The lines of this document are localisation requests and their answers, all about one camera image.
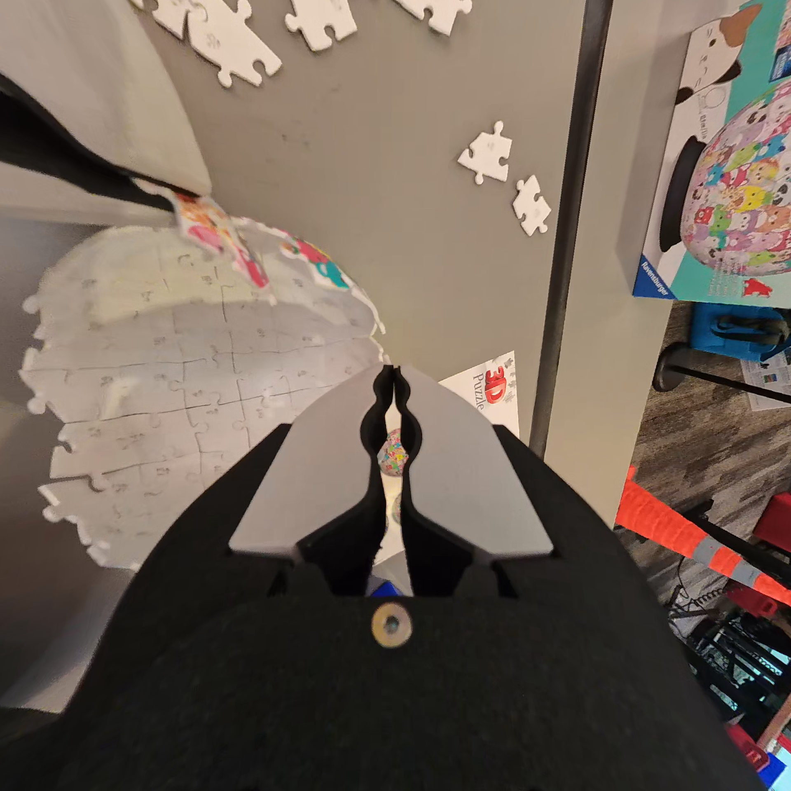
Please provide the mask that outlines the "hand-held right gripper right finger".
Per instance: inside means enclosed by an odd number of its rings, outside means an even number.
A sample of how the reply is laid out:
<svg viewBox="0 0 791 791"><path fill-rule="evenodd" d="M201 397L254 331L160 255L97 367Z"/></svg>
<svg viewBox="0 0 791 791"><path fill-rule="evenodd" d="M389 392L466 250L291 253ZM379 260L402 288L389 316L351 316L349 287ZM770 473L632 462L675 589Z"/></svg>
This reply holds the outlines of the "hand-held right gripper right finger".
<svg viewBox="0 0 791 791"><path fill-rule="evenodd" d="M397 369L397 407L408 455L401 532L414 595L452 595L474 566L552 555L495 425L410 365Z"/></svg>

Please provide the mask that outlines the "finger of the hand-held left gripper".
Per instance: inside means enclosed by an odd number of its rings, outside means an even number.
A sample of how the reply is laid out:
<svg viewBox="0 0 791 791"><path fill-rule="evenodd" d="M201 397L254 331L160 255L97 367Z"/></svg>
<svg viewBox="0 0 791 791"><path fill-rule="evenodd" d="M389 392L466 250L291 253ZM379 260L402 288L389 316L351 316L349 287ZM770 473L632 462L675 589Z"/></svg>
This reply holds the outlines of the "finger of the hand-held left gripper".
<svg viewBox="0 0 791 791"><path fill-rule="evenodd" d="M138 124L183 139L183 192L211 178L176 87L128 2L2 2L2 124Z"/></svg>
<svg viewBox="0 0 791 791"><path fill-rule="evenodd" d="M2 217L171 226L183 139L138 124L2 124Z"/></svg>

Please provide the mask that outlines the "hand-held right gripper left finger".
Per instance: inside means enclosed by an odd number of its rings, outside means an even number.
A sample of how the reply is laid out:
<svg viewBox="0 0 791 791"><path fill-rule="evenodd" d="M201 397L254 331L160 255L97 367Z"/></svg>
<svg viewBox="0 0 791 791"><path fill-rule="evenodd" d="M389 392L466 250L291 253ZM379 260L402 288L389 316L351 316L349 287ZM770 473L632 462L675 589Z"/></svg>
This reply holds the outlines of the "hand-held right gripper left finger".
<svg viewBox="0 0 791 791"><path fill-rule="evenodd" d="M387 529L378 453L392 365L374 365L307 407L233 532L237 555L312 564L337 595L363 595Z"/></svg>

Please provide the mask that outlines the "colourful puzzle ball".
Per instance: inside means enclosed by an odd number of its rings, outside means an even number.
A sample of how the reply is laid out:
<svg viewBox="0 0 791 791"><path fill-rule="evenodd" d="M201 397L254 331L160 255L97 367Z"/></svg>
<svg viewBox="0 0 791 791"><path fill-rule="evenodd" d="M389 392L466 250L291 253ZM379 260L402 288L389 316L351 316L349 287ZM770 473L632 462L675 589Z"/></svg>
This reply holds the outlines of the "colourful puzzle ball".
<svg viewBox="0 0 791 791"><path fill-rule="evenodd" d="M40 487L98 566L137 571L179 515L282 423L376 363L375 307L321 250L236 219L268 290L176 229L97 232L24 309L19 376L63 423Z"/></svg>

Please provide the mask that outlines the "puzzle instruction leaflet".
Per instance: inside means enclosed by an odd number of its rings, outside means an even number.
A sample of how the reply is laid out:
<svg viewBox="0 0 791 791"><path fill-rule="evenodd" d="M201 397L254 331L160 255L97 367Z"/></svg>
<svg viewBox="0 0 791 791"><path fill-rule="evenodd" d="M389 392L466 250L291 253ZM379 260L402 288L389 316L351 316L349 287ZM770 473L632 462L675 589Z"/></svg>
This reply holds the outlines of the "puzzle instruction leaflet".
<svg viewBox="0 0 791 791"><path fill-rule="evenodd" d="M517 367L515 353L499 355L440 381L440 385L460 396L491 423L503 425L520 436L517 402ZM377 459L387 506L384 539L374 566L403 552L400 510L403 470L407 452L401 441L401 417L393 403L385 415L388 434Z"/></svg>

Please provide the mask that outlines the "colourful puzzle box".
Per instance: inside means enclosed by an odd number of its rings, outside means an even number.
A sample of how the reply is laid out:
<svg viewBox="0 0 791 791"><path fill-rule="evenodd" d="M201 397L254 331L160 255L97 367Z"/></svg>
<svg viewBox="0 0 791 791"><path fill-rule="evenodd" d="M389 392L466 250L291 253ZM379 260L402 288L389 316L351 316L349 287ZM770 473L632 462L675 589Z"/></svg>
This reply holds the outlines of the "colourful puzzle box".
<svg viewBox="0 0 791 791"><path fill-rule="evenodd" d="M632 295L790 307L790 2L688 39Z"/></svg>

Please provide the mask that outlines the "orange traffic cone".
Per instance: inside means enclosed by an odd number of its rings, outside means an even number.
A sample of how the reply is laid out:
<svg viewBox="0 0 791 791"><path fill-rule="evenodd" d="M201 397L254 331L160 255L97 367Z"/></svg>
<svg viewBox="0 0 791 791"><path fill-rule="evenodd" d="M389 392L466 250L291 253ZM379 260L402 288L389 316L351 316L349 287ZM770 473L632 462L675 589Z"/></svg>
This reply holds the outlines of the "orange traffic cone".
<svg viewBox="0 0 791 791"><path fill-rule="evenodd" d="M691 559L779 604L790 605L789 564L719 528L692 520L657 499L635 480L631 466L615 525Z"/></svg>

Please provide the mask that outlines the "black tripod stand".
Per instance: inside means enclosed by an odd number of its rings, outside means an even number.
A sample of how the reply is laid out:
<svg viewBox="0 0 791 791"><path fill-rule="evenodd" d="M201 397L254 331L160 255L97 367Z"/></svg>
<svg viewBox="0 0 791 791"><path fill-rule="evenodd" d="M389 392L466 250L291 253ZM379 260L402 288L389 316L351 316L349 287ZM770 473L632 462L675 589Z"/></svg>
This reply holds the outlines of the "black tripod stand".
<svg viewBox="0 0 791 791"><path fill-rule="evenodd" d="M788 394L690 367L687 364L690 351L693 350L687 344L674 342L660 353L652 379L653 390L673 391L687 379L696 379L790 406Z"/></svg>

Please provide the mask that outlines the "blue bag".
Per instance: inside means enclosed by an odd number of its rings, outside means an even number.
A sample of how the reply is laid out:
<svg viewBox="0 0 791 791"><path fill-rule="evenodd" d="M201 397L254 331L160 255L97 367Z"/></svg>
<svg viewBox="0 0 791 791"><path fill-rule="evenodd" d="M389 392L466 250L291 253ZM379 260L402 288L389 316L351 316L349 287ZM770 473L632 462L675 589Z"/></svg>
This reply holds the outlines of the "blue bag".
<svg viewBox="0 0 791 791"><path fill-rule="evenodd" d="M790 310L743 304L695 303L692 349L764 363L790 346Z"/></svg>

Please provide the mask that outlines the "printed paper sheet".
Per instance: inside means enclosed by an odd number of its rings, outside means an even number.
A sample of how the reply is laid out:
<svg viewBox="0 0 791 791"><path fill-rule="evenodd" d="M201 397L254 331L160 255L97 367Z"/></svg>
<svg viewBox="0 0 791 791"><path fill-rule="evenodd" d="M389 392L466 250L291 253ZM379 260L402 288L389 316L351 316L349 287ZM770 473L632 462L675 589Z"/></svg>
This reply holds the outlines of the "printed paper sheet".
<svg viewBox="0 0 791 791"><path fill-rule="evenodd" d="M740 361L746 384L790 396L790 349L776 354L767 361ZM753 412L789 409L790 404L755 394L748 394Z"/></svg>

